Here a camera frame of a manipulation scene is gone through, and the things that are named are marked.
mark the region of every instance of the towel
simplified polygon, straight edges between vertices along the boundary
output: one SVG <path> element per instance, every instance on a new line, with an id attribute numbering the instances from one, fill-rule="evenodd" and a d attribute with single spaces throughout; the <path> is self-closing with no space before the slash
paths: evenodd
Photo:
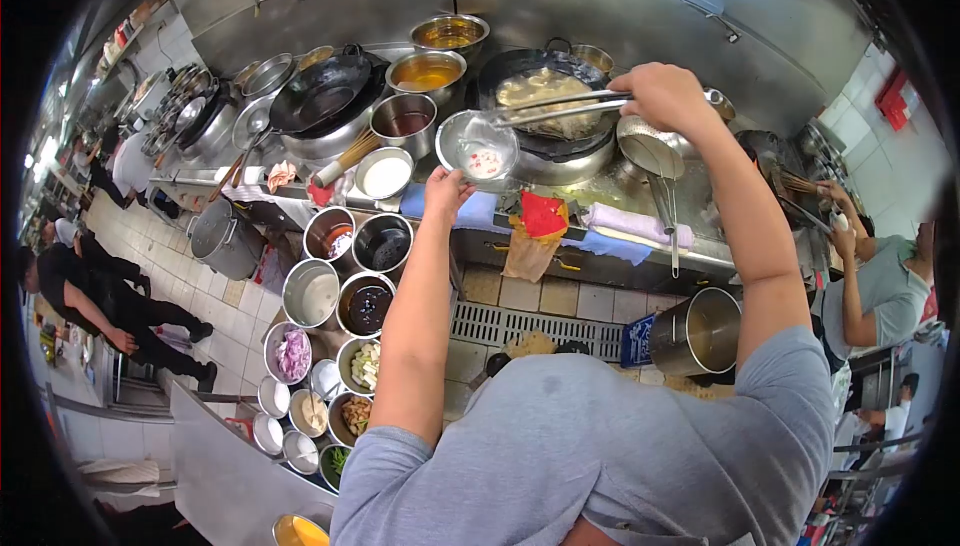
<path id="1" fill-rule="evenodd" d="M 664 224 L 658 218 L 627 213 L 599 202 L 590 205 L 583 222 L 591 229 L 606 227 L 644 240 L 670 243 L 670 236 L 664 233 Z M 677 224 L 677 245 L 685 250 L 693 246 L 693 230 L 689 225 Z"/>

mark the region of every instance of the black wok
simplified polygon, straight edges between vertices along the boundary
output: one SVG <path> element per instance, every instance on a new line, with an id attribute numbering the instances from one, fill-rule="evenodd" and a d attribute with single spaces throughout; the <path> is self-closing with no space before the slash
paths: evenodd
<path id="1" fill-rule="evenodd" d="M 270 106 L 270 127 L 281 134 L 313 130 L 348 107 L 370 78 L 363 50 L 331 56 L 294 76 Z"/>

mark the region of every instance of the oil bowl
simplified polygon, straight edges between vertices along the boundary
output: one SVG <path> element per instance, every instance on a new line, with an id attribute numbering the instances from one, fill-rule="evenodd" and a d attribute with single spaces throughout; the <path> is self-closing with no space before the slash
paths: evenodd
<path id="1" fill-rule="evenodd" d="M 460 168 L 463 179 L 484 185 L 504 179 L 520 157 L 517 134 L 486 122 L 485 113 L 464 110 L 440 124 L 437 158 L 446 170 Z M 478 167 L 478 159 L 493 156 L 494 162 Z"/>
<path id="2" fill-rule="evenodd" d="M 453 98 L 467 72 L 467 61 L 455 51 L 417 51 L 387 69 L 387 85 L 398 94 L 424 94 L 437 106 Z"/>
<path id="3" fill-rule="evenodd" d="M 421 50 L 454 51 L 469 64 L 480 53 L 487 35 L 490 35 L 490 26 L 483 19 L 471 15 L 439 15 L 414 27 L 410 41 Z"/>

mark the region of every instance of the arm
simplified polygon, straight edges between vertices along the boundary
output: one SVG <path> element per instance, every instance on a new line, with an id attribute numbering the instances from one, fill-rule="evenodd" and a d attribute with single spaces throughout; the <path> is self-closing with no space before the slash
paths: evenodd
<path id="1" fill-rule="evenodd" d="M 867 235 L 867 229 L 863 226 L 863 223 L 860 222 L 860 216 L 857 213 L 857 207 L 854 206 L 854 202 L 850 200 L 850 196 L 844 192 L 840 184 L 835 181 L 818 181 L 817 185 L 822 188 L 822 190 L 818 190 L 817 192 L 836 202 L 837 206 L 840 207 L 840 210 L 843 211 L 843 214 L 846 216 L 846 220 L 849 221 L 849 226 L 856 231 L 856 248 L 854 253 L 858 259 L 866 263 L 874 257 L 874 253 L 877 251 L 877 240 Z"/>
<path id="2" fill-rule="evenodd" d="M 122 352 L 132 354 L 137 350 L 134 337 L 124 330 L 114 327 L 97 308 L 97 305 L 68 281 L 63 282 L 63 304 L 72 309 L 77 309 L 83 315 L 83 318 L 93 323 L 97 329 L 103 332 L 103 336 Z"/>
<path id="3" fill-rule="evenodd" d="M 872 312 L 863 313 L 860 304 L 860 288 L 857 281 L 857 234 L 851 227 L 839 228 L 830 236 L 833 247 L 843 259 L 843 338 L 846 343 L 858 348 L 877 345 L 877 320 Z"/>
<path id="4" fill-rule="evenodd" d="M 438 167 L 427 180 L 423 221 L 383 324 L 380 372 L 369 426 L 413 432 L 431 447 L 444 417 L 450 338 L 450 229 L 474 193 L 463 172 Z"/>
<path id="5" fill-rule="evenodd" d="M 737 367 L 764 341 L 794 325 L 810 327 L 810 310 L 793 236 L 783 210 L 750 159 L 706 102 L 693 73 L 657 63 L 634 68 L 611 90 L 633 92 L 621 114 L 677 131 L 706 163 L 733 264 L 743 280 Z"/>

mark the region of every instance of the white sauce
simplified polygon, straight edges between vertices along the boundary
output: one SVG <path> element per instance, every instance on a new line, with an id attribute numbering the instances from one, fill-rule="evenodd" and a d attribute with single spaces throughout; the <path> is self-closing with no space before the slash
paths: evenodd
<path id="1" fill-rule="evenodd" d="M 366 170 L 363 192 L 371 198 L 386 197 L 406 185 L 412 173 L 413 169 L 402 158 L 382 158 Z"/>
<path id="2" fill-rule="evenodd" d="M 303 290 L 303 322 L 317 325 L 330 316 L 337 305 L 337 278 L 320 275 Z"/>

